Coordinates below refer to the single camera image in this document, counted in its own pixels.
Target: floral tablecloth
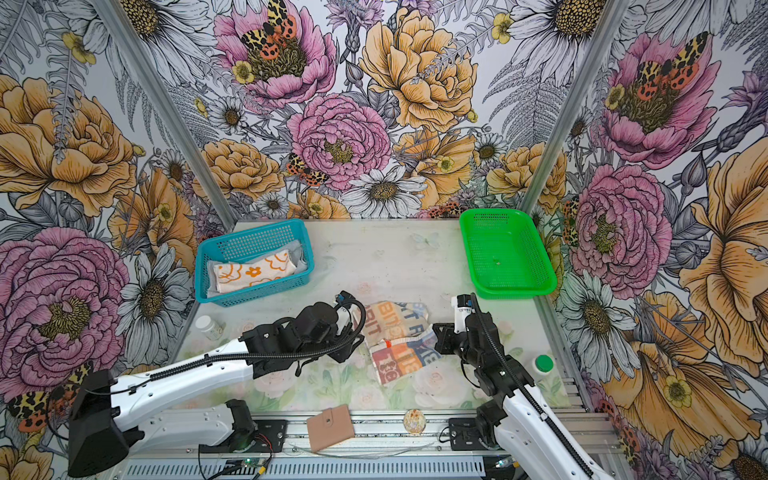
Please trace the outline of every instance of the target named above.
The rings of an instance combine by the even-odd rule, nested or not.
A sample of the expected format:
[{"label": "floral tablecloth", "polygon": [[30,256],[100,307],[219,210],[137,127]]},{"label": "floral tablecloth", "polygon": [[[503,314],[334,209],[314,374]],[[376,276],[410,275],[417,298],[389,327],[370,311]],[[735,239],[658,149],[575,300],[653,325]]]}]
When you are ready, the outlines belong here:
[{"label": "floral tablecloth", "polygon": [[[224,335],[214,342],[191,327],[177,359],[205,353],[258,323],[295,315],[305,305],[332,302],[340,290],[348,290],[366,304],[423,302],[430,322],[438,323],[453,321],[452,295],[473,289],[457,221],[318,221],[306,226],[316,261],[310,284],[230,308],[202,305],[198,315],[226,323]],[[537,355],[549,353],[533,300],[483,300],[481,307],[492,313],[506,352],[526,368],[530,370]],[[235,398],[246,400],[252,412],[320,410],[345,403],[352,410],[473,409],[488,400],[463,377],[455,356],[386,386],[379,384],[365,345],[345,363],[323,357],[305,366],[300,377],[294,373],[295,366],[222,387],[180,407],[212,406]],[[471,367],[467,373],[474,380]],[[538,384],[550,405],[569,405],[557,372]]]}]

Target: pink peony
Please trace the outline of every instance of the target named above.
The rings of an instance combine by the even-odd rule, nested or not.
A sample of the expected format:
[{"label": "pink peony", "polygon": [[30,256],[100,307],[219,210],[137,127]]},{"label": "pink peony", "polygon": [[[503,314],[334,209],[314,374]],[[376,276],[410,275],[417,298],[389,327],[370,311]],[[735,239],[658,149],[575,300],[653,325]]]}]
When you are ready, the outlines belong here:
[{"label": "pink peony", "polygon": [[579,196],[574,270],[586,269],[619,299],[650,285],[670,252],[672,227],[658,180],[638,165],[601,165]]},{"label": "pink peony", "polygon": [[88,360],[95,370],[123,349],[118,326],[128,270],[104,242],[47,228],[0,245],[0,394],[50,391]]},{"label": "pink peony", "polygon": [[312,99],[302,114],[288,120],[293,153],[306,166],[328,175],[335,190],[348,190],[350,180],[373,168],[383,170],[391,151],[381,116],[352,98],[328,94]]},{"label": "pink peony", "polygon": [[680,90],[660,86],[650,100],[644,101],[637,95],[641,86],[638,66],[644,61],[663,65],[675,58],[684,45],[672,45],[672,37],[659,43],[658,36],[640,35],[619,61],[619,71],[614,71],[608,81],[606,108],[591,129],[594,142],[618,152],[626,161],[643,162],[651,170],[666,167],[688,149],[717,111],[706,106],[720,62],[709,63],[712,35],[705,42],[691,70],[696,73],[688,84]]},{"label": "pink peony", "polygon": [[265,5],[258,13],[249,6],[245,16],[233,10],[231,17],[218,15],[214,19],[216,48],[223,52],[219,62],[232,70],[233,84],[246,89],[246,106],[256,113],[309,100],[330,90],[336,80],[336,45],[331,34],[323,36],[306,7],[299,13],[289,0],[286,5],[288,15],[296,20],[296,38],[282,46],[273,60],[264,60],[240,40],[249,31],[263,30]]}]

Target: blue plastic basket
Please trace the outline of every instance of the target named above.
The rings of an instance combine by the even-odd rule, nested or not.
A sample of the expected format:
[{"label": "blue plastic basket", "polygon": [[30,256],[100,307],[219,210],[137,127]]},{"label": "blue plastic basket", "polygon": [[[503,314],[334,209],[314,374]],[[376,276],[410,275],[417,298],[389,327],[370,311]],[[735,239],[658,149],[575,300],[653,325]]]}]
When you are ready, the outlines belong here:
[{"label": "blue plastic basket", "polygon": [[[239,263],[280,248],[294,240],[301,242],[304,260],[306,260],[306,271],[279,280],[250,286],[236,292],[207,297],[210,284],[207,269],[208,260]],[[312,257],[310,236],[306,232],[304,222],[299,219],[271,223],[242,232],[228,233],[221,237],[209,238],[197,248],[194,276],[195,297],[200,303],[213,302],[218,306],[233,306],[306,285],[310,281],[310,273],[314,269],[315,261]]]}]

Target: red wire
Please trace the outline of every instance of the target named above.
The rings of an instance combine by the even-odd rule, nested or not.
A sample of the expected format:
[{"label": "red wire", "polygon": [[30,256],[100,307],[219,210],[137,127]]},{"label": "red wire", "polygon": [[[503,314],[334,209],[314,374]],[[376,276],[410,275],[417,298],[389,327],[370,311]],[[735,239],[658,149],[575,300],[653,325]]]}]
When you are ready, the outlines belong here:
[{"label": "red wire", "polygon": [[264,435],[263,433],[260,433],[258,434],[258,436],[264,439],[264,442],[267,444],[267,446],[270,447],[270,452],[274,452],[274,450],[272,450],[272,442],[270,442],[270,440],[266,437],[266,435]]}]

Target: green plastic basket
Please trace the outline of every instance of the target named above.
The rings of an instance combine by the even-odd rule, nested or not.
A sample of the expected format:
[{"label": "green plastic basket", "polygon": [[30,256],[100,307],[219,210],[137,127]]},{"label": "green plastic basket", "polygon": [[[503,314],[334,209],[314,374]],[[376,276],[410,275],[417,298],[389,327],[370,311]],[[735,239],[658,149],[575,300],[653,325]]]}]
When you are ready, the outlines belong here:
[{"label": "green plastic basket", "polygon": [[459,219],[469,274],[487,299],[549,295],[558,285],[533,220],[520,210],[475,208]]}]

